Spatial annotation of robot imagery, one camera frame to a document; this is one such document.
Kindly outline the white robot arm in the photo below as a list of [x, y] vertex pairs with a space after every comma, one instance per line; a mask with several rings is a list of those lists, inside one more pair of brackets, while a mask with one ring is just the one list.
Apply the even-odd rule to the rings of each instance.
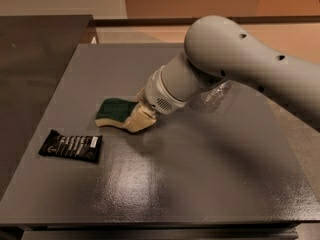
[[221, 16], [195, 21], [184, 50], [148, 78], [136, 100], [151, 114], [170, 115], [228, 80], [253, 88], [320, 129], [320, 65], [274, 50]]

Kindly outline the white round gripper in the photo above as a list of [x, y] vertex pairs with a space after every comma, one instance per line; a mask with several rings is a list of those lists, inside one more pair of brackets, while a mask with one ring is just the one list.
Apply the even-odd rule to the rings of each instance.
[[166, 89], [162, 80], [163, 68], [164, 66], [161, 66], [149, 77], [144, 88], [145, 100], [154, 110], [144, 103], [138, 103], [123, 125], [129, 132], [136, 133], [155, 124], [156, 111], [163, 115], [170, 115], [186, 105]]

